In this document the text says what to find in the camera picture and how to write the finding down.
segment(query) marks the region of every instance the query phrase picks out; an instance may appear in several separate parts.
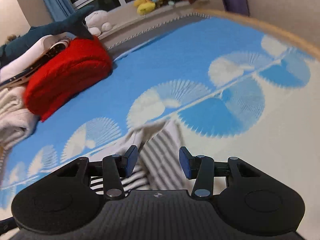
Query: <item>white stuffed animal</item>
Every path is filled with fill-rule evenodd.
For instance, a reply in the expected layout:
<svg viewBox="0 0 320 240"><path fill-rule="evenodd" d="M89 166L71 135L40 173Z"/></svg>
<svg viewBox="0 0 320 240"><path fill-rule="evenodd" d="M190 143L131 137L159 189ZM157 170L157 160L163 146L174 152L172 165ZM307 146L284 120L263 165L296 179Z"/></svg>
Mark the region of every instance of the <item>white stuffed animal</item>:
<svg viewBox="0 0 320 240"><path fill-rule="evenodd" d="M112 29L111 23L108 22L108 12L99 10L89 14L85 19L85 23L92 35L99 36L102 32Z"/></svg>

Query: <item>wall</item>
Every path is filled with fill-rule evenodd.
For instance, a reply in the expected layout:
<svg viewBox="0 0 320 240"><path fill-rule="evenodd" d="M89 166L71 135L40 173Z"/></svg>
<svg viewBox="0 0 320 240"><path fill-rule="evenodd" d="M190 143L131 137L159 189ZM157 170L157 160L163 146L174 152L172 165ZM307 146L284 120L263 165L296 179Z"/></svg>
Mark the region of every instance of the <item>wall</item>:
<svg viewBox="0 0 320 240"><path fill-rule="evenodd" d="M248 0L251 16L295 33L320 47L320 0ZM221 0L209 8L223 10Z"/></svg>
<svg viewBox="0 0 320 240"><path fill-rule="evenodd" d="M30 26L40 26L52 22L43 0L17 0Z"/></svg>
<svg viewBox="0 0 320 240"><path fill-rule="evenodd" d="M0 0L0 44L7 36L25 34L29 28L17 0Z"/></svg>

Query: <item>pile of clothes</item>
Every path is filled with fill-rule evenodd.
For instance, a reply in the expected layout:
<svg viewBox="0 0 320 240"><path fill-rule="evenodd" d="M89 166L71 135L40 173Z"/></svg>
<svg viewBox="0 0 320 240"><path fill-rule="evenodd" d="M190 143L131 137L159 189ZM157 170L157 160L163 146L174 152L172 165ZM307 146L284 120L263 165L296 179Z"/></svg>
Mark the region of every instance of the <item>pile of clothes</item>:
<svg viewBox="0 0 320 240"><path fill-rule="evenodd" d="M74 94L107 77L112 60L83 19L85 7L61 22L31 27L0 47L0 148L29 136ZM77 38L71 40L67 32Z"/></svg>

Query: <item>gray striped cloth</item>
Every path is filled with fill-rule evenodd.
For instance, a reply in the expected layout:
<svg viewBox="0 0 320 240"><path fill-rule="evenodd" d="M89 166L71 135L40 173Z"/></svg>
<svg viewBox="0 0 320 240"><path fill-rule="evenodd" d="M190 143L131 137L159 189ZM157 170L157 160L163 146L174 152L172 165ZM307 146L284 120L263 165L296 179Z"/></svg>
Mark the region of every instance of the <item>gray striped cloth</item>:
<svg viewBox="0 0 320 240"><path fill-rule="evenodd" d="M147 141L140 150L138 163L129 178L121 178L126 195L130 190L185 189L179 163L179 147L167 130ZM91 189L103 194L102 177L92 177Z"/></svg>

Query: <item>bed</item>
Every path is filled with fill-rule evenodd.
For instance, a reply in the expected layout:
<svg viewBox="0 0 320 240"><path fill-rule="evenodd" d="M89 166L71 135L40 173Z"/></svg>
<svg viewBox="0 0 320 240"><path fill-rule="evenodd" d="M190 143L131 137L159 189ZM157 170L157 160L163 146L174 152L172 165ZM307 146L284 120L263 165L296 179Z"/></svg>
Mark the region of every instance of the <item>bed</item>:
<svg viewBox="0 0 320 240"><path fill-rule="evenodd" d="M0 219L28 185L79 156L101 160L130 128L170 118L193 155L238 156L296 190L306 204L298 232L319 239L318 48L255 19L197 10L159 18L108 51L112 75L5 157ZM224 188L216 179L214 193Z"/></svg>

